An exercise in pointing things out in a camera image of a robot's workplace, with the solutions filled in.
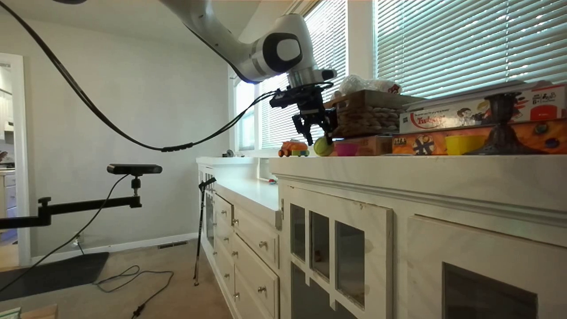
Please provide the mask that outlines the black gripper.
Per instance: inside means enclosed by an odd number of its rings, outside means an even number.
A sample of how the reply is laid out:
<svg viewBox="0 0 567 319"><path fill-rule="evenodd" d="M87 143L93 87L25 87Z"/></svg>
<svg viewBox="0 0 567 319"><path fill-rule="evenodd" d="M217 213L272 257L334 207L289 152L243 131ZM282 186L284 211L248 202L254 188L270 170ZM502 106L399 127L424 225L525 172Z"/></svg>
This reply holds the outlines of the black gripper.
<svg viewBox="0 0 567 319"><path fill-rule="evenodd" d="M270 99L272 108L298 106L298 113L293 115L296 133L307 142L305 127L319 124L328 143L334 142L334 131L337 129L337 119L325 108L323 92L332 87L332 81L318 81L300 87L277 88Z"/></svg>

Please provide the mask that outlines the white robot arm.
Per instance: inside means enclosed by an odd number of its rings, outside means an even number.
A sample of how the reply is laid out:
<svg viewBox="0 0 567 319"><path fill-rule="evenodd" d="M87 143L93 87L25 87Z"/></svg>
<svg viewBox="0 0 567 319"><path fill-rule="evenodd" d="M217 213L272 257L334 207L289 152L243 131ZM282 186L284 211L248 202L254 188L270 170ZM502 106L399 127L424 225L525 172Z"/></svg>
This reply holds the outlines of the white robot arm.
<svg viewBox="0 0 567 319"><path fill-rule="evenodd" d="M298 106L293 117L300 135L312 138L312 126L323 129L326 140L337 127L337 115L325 106L323 92L332 87L335 69L321 69L314 58L314 44L302 14L287 12L272 23L256 23L256 32L236 35L215 12L213 0L160 0L208 48L220 55L247 83L263 83L286 74L287 87L277 88L273 108Z"/></svg>

